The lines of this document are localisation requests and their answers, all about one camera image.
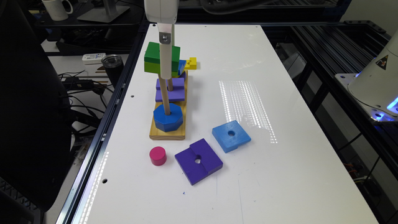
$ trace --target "white mug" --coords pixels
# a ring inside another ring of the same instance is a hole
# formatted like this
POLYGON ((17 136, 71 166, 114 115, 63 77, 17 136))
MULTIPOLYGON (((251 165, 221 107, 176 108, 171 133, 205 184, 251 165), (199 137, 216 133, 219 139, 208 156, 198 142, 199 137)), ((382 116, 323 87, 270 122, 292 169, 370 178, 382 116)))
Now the white mug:
POLYGON ((47 12, 54 21, 62 21, 68 19, 68 15, 73 13, 72 4, 68 0, 42 0, 47 12), (67 1, 70 5, 70 12, 67 12, 62 5, 63 1, 67 1))

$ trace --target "green block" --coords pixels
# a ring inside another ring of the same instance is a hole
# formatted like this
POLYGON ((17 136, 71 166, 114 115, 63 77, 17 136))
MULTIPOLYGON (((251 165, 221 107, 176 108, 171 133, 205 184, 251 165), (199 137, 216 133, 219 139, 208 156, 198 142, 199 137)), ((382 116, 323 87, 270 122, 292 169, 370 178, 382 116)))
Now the green block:
MULTIPOLYGON (((145 52, 144 62, 160 64, 160 47, 159 43, 149 42, 147 51, 145 52)), ((178 71, 180 63, 180 47, 172 47, 172 71, 178 71)))
MULTIPOLYGON (((144 62, 144 71, 155 73, 155 74, 160 74, 160 65, 156 64, 156 63, 144 62)), ((178 72, 172 71, 172 76, 177 77, 178 72)))

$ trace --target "blue octagon block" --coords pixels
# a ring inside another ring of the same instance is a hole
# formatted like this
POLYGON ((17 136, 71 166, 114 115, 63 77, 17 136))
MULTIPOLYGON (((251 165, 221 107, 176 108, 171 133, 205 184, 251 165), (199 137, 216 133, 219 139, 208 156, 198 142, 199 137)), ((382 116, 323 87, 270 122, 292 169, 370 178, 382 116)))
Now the blue octagon block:
POLYGON ((182 110, 181 107, 171 103, 170 104, 170 115, 164 114, 164 106, 160 105, 154 110, 154 119, 157 129, 164 132, 177 130, 183 120, 182 120, 182 110))
POLYGON ((238 146, 251 141, 250 136, 237 121, 231 121, 215 127, 211 133, 214 135, 214 138, 216 138, 218 144, 220 144, 225 153, 231 152, 232 150, 237 149, 238 146))

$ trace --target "yellow block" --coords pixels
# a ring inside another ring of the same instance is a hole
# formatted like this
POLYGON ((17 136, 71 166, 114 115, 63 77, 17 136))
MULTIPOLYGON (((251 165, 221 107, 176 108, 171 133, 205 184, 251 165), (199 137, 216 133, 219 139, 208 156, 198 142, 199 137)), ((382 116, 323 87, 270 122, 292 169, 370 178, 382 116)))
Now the yellow block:
POLYGON ((187 64, 185 65, 185 70, 196 70, 197 69, 197 58, 189 58, 187 64))
MULTIPOLYGON (((188 91, 188 71, 185 77, 185 101, 173 102, 175 105, 180 106, 182 110, 183 123, 175 131, 164 132, 156 128, 155 119, 152 117, 152 124, 150 126, 149 138, 152 140, 184 140, 185 139, 185 124, 187 123, 187 91, 188 91)), ((162 105, 162 102, 155 104, 155 109, 162 105)))

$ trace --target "wooden peg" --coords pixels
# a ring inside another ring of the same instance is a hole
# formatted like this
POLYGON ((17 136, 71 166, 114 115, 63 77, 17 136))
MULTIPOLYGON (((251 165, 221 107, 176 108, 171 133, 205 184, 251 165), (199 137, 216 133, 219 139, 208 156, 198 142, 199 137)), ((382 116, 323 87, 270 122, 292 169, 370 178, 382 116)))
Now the wooden peg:
POLYGON ((170 104, 169 104, 169 94, 167 93, 167 85, 166 80, 164 80, 160 74, 159 76, 159 84, 160 84, 160 92, 162 93, 162 101, 164 107, 164 114, 170 115, 170 104))

